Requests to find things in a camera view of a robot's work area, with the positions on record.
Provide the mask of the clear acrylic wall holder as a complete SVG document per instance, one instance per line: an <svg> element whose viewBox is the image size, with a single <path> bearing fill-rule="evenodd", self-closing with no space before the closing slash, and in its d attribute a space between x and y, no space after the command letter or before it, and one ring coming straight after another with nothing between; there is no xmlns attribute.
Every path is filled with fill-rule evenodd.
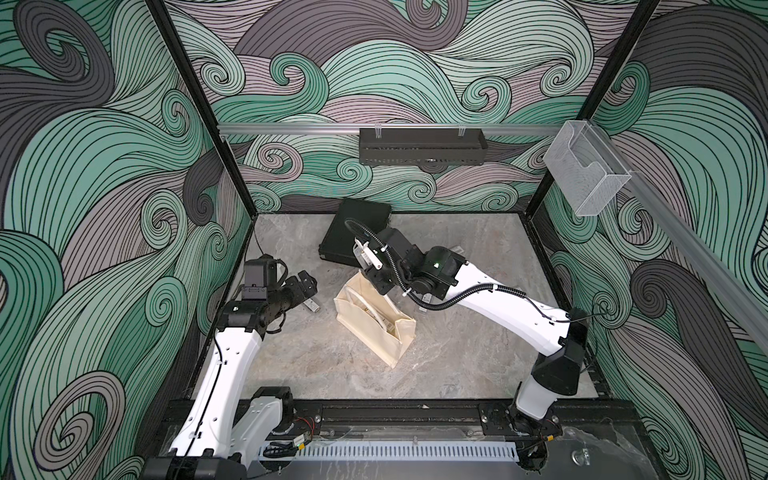
<svg viewBox="0 0 768 480"><path fill-rule="evenodd" d="M599 215L631 179L611 138L587 120L565 122L543 160L578 217Z"/></svg>

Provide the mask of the black wall tray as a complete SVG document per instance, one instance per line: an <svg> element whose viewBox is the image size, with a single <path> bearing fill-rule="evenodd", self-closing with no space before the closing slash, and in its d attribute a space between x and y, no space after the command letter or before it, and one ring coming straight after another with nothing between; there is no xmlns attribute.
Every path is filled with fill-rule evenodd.
<svg viewBox="0 0 768 480"><path fill-rule="evenodd" d="M439 129L387 129L380 134L362 129L358 135L358 157L367 166L480 165L488 149L480 129L461 135Z"/></svg>

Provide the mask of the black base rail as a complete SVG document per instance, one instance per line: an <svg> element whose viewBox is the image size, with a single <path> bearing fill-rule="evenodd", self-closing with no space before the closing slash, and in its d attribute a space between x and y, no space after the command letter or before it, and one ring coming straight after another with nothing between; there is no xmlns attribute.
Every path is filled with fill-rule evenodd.
<svg viewBox="0 0 768 480"><path fill-rule="evenodd" d="M296 399L293 417L290 425L268 438L283 440L313 431L316 438L336 439L353 429L447 428L513 439L553 435L565 426L617 426L639 419L631 402L603 398L560 399L538 422L524 421L510 399Z"/></svg>

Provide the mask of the cream canvas tote bag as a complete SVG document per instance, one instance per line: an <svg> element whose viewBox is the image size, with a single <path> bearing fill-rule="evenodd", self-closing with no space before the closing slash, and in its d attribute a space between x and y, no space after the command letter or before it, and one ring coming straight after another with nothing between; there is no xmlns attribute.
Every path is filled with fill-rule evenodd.
<svg viewBox="0 0 768 480"><path fill-rule="evenodd" d="M334 298L336 319L394 369L416 336L417 321L403 313L358 271Z"/></svg>

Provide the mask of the compass case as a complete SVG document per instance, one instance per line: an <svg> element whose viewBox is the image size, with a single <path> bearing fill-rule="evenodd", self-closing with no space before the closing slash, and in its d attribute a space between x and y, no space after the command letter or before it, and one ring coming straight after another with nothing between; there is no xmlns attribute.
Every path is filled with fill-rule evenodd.
<svg viewBox="0 0 768 480"><path fill-rule="evenodd" d="M305 300L303 305L313 313L317 313L320 310L320 306L312 299Z"/></svg>

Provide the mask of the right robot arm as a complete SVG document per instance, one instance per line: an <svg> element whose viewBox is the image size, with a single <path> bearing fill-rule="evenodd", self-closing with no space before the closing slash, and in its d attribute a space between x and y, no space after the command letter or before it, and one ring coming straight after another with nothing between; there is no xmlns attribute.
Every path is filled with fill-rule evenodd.
<svg viewBox="0 0 768 480"><path fill-rule="evenodd" d="M396 228L375 233L354 219L345 227L354 235L353 253L363 275L379 294L398 287L404 297L428 311L465 307L538 352L516 393L516 417L540 423L558 399L576 395L586 356L588 314L536 301L449 248L435 246L422 252Z"/></svg>

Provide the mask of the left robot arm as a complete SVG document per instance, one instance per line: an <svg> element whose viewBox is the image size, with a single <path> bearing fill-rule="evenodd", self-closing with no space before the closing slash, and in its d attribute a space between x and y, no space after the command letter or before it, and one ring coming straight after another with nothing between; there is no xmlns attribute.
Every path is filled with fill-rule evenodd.
<svg viewBox="0 0 768 480"><path fill-rule="evenodd" d="M252 285L227 303L216 322L212 358L187 419L168 452L145 462L142 479L246 479L262 445L294 419L288 387L256 394L236 412L248 373L269 325L317 293L317 281L301 271L275 287Z"/></svg>

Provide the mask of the aluminium wall rail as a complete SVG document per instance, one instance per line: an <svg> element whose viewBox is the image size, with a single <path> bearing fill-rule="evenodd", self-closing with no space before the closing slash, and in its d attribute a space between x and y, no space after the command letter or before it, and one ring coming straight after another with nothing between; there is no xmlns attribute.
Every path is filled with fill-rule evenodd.
<svg viewBox="0 0 768 480"><path fill-rule="evenodd" d="M220 123L218 131L233 135L356 135L362 129L373 129L377 134L392 129L439 129L461 135L468 129L480 129L488 136L553 136L563 122L555 124L408 124L408 123L309 123L264 122Z"/></svg>

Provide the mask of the black ribbed carrying case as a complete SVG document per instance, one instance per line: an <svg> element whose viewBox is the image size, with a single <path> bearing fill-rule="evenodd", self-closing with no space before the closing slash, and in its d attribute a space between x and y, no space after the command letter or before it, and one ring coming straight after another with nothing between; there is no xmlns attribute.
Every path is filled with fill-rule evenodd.
<svg viewBox="0 0 768 480"><path fill-rule="evenodd" d="M331 221L331 224L319 245L318 253L321 260L349 267L359 268L360 265L353 253L355 235L345 225L348 219L354 219L364 224L374 233L383 230L389 221L392 207L385 203L367 200L344 199Z"/></svg>

